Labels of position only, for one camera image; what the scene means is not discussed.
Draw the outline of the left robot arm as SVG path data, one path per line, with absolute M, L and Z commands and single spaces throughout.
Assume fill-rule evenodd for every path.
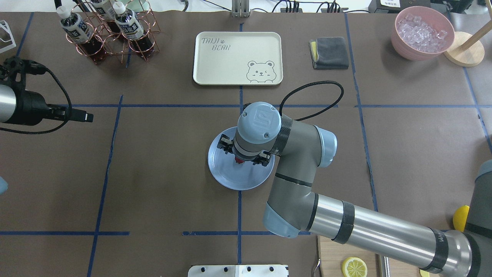
M 67 106 L 46 103 L 45 98 L 37 92 L 26 89 L 26 75 L 49 73 L 62 90 Z M 42 135 L 58 131 L 69 121 L 92 122 L 94 115 L 81 109 L 75 109 L 55 74 L 45 65 L 36 61 L 22 59 L 19 56 L 7 58 L 1 64 L 0 86 L 0 120 L 2 124 L 35 126 L 43 119 L 61 121 L 57 127 L 46 131 L 19 131 L 1 128 L 2 131 L 26 135 Z

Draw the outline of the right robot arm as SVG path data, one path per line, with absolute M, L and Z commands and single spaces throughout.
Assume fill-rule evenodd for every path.
M 268 165 L 272 155 L 279 156 L 263 217 L 276 235 L 295 238 L 309 231 L 442 277 L 491 276 L 490 160 L 475 179 L 464 231 L 443 232 L 313 192 L 317 169 L 336 154 L 336 136 L 267 102 L 247 104 L 234 138 L 222 135 L 217 147 L 254 164 Z

